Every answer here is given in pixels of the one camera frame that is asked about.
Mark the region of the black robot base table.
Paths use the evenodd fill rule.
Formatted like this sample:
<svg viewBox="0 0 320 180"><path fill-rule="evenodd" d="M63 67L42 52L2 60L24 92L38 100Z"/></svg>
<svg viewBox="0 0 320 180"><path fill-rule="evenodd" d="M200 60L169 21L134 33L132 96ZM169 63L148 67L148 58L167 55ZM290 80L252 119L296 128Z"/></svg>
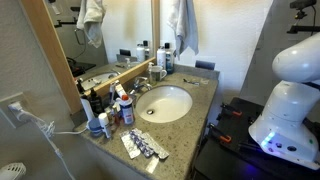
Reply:
<svg viewBox="0 0 320 180"><path fill-rule="evenodd" d="M248 134L263 106L234 98L241 117L223 116L216 126L232 140L221 142L209 130L193 167L192 180L320 180L320 171L264 153Z"/></svg>

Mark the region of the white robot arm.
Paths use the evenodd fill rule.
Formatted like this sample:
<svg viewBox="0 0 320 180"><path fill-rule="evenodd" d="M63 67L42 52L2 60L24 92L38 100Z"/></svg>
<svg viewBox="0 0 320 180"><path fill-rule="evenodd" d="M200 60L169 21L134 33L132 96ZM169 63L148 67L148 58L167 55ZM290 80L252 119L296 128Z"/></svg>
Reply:
<svg viewBox="0 0 320 180"><path fill-rule="evenodd" d="M265 153L317 170L319 143L303 120L320 99L320 33L277 54L272 70L280 82L249 135Z"/></svg>

